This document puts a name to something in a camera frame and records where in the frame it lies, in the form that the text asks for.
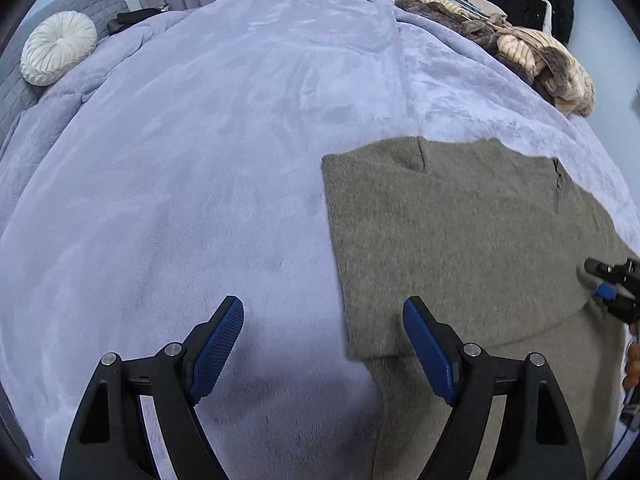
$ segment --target cable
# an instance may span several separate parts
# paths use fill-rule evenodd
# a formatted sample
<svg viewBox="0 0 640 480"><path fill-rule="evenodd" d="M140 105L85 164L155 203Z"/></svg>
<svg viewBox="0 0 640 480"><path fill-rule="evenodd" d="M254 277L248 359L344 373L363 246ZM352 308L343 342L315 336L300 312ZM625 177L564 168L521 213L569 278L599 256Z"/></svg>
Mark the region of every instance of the cable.
<svg viewBox="0 0 640 480"><path fill-rule="evenodd" d="M625 439L626 434L629 432L629 427L626 427L626 430L623 432L622 437L620 437L620 440L618 441L618 443L616 444L616 447L614 447L611 450L611 453L609 453L609 455L606 457L606 459L604 459L604 462L602 462L602 465L598 468L598 470L596 471L596 474L593 475L593 480L597 480L598 479L598 475L602 472L602 470L604 469L604 466L607 465L607 462L611 459L611 457L613 456L613 454L618 450L618 448L620 447L620 444L622 444L622 441Z"/></svg>

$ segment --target blue gripper pad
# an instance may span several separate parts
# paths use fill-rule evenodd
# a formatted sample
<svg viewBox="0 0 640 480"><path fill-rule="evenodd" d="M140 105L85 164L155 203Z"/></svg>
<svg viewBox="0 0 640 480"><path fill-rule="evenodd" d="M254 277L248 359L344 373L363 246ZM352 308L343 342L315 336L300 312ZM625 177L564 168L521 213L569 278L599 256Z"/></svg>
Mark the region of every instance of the blue gripper pad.
<svg viewBox="0 0 640 480"><path fill-rule="evenodd" d="M593 295L599 296L603 300L615 300L618 293L616 292L616 288L610 283L601 283Z"/></svg>
<svg viewBox="0 0 640 480"><path fill-rule="evenodd" d="M433 393L452 405L456 389L451 362L411 299L406 300L402 307L402 324Z"/></svg>
<svg viewBox="0 0 640 480"><path fill-rule="evenodd" d="M202 397L208 396L216 385L226 359L238 339L243 323L244 307L242 306L242 301L238 300L238 298L233 298L231 305L193 362L189 396L194 405Z"/></svg>

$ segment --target pile of clothes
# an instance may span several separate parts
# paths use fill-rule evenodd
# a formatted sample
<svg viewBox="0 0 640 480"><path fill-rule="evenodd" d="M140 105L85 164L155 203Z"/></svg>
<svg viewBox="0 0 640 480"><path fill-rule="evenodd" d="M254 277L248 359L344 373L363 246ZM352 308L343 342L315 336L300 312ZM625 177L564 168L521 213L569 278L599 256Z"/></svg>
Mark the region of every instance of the pile of clothes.
<svg viewBox="0 0 640 480"><path fill-rule="evenodd" d="M595 90L583 66L552 35L515 27L506 13L485 0L395 0L396 6L420 14L475 42L515 72L563 114L587 117Z"/></svg>

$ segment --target black gripper frame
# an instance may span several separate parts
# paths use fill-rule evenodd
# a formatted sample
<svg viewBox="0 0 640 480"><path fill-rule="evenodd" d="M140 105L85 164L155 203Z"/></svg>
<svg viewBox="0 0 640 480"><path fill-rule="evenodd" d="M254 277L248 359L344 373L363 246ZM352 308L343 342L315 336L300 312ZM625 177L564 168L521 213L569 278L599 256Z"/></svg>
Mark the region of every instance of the black gripper frame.
<svg viewBox="0 0 640 480"><path fill-rule="evenodd" d="M200 396L194 397L192 386L194 362L203 354L210 357L206 345L236 301L227 296L211 319L197 325L181 345L171 343L153 357L123 361L117 354L103 356L73 421L61 480L159 480L140 396L153 397L179 480L228 480L194 411Z"/></svg>
<svg viewBox="0 0 640 480"><path fill-rule="evenodd" d="M478 345L465 346L449 325L435 320L418 296L405 302L406 329L408 304L415 307L412 322L417 312L428 337L433 336L440 347L442 353L436 353L444 356L452 370L452 383L445 388L451 394L448 403L452 411L419 480L469 478L494 396L507 399L488 479L586 480L574 423L546 359L536 353L523 361L494 357ZM410 332L417 332L407 330L420 357L420 342ZM433 358L427 363L420 361L430 383L431 378L441 381L438 371L434 373Z"/></svg>

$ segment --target human hand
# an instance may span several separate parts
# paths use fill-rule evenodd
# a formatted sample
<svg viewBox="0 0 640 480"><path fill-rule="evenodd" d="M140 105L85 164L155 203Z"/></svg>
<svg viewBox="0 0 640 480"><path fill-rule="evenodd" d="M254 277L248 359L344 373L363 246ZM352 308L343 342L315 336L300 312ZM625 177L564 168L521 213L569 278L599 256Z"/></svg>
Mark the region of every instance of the human hand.
<svg viewBox="0 0 640 480"><path fill-rule="evenodd" d="M629 331L632 334L635 334L637 329L637 324L629 326ZM640 344L629 345L629 350L626 352L625 373L626 376L622 381L622 387L629 391L640 382Z"/></svg>

